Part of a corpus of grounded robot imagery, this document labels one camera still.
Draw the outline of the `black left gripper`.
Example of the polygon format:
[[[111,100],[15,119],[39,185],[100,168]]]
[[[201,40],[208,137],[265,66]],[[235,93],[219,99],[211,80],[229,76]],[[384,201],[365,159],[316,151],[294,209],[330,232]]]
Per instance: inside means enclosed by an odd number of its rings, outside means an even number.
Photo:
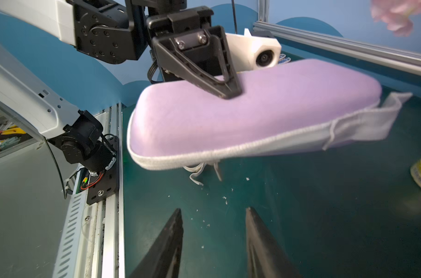
[[[127,1],[126,7],[141,19],[151,48],[148,79],[159,71],[164,82],[184,80],[225,100],[242,94],[225,29],[212,27],[213,10],[188,9],[186,1]]]

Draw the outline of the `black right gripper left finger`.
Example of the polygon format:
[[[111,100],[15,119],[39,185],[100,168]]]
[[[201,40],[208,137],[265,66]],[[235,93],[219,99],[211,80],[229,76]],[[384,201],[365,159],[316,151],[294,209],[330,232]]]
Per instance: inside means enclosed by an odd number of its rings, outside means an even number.
[[[183,246],[183,219],[177,208],[162,228],[155,242],[131,278],[177,278],[179,276]]]

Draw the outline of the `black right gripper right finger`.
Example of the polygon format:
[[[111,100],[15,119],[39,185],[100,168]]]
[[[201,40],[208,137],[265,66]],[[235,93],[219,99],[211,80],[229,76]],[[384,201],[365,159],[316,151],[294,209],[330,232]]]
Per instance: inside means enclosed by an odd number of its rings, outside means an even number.
[[[301,276],[253,207],[246,209],[246,250],[250,278]]]

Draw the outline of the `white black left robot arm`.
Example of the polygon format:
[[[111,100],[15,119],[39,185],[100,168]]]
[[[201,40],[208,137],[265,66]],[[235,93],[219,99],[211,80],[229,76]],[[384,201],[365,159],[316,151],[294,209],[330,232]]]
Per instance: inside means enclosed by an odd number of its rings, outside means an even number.
[[[242,93],[228,35],[213,10],[186,1],[0,1],[0,103],[69,163],[109,170],[117,149],[89,113],[117,98],[101,63],[122,64],[151,50],[152,70],[223,99]]]

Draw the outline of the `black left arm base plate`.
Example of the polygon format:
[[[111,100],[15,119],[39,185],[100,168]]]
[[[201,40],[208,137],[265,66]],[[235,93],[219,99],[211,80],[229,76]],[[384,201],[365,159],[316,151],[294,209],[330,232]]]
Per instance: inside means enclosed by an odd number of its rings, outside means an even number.
[[[104,171],[101,172],[101,179],[96,182],[97,178],[93,181],[87,191],[87,200],[88,205],[93,205],[100,201],[106,200],[108,197],[115,194],[119,188],[119,169],[120,169],[120,142],[119,138],[112,134],[106,134],[105,138],[114,148],[114,163],[112,166],[109,166]]]

